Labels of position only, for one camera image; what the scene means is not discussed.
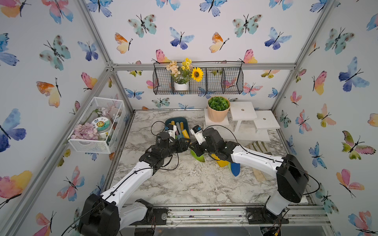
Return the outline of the yellow square scoop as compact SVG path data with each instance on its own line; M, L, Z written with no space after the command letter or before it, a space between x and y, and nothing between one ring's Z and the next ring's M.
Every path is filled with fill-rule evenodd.
M217 164L222 168L229 165L228 161L220 160L215 154L210 155L214 160L216 160Z

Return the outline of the light blue shovel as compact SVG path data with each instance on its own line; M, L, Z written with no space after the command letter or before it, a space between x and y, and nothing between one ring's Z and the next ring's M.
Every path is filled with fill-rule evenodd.
M177 130L178 130L178 139L181 139L183 138L183 134L182 134L182 130L180 128L180 123L176 123L176 126L177 126Z

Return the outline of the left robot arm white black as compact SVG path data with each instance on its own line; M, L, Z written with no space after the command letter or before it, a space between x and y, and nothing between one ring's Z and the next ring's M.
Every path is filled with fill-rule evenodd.
M85 201L82 215L76 221L83 236L116 236L136 222L153 224L154 207L139 199L129 206L126 201L139 186L162 169L164 160L188 150L190 139L174 139L167 132L156 136L156 143L140 157L135 167L117 184L99 196L91 194Z

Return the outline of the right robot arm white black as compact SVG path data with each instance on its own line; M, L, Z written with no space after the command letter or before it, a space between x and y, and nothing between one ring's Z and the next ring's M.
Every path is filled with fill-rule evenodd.
M267 155L248 149L238 142L224 141L219 132L210 127L202 130L195 126L190 132L196 138L190 146L196 155L214 154L220 160L252 167L275 177L277 190L268 198L264 206L266 212L278 216L289 204L301 202L309 175L295 156Z

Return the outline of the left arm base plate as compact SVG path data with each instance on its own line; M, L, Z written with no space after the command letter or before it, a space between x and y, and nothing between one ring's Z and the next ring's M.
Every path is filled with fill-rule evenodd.
M166 208L153 208L148 209L146 216L141 220L133 223L135 226L161 226L166 225L168 218L168 209Z

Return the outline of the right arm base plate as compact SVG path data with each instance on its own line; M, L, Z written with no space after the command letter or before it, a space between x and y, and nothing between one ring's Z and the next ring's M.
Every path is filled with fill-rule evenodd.
M284 218L283 212L275 215L265 207L246 208L246 218L249 224L288 224L289 220Z

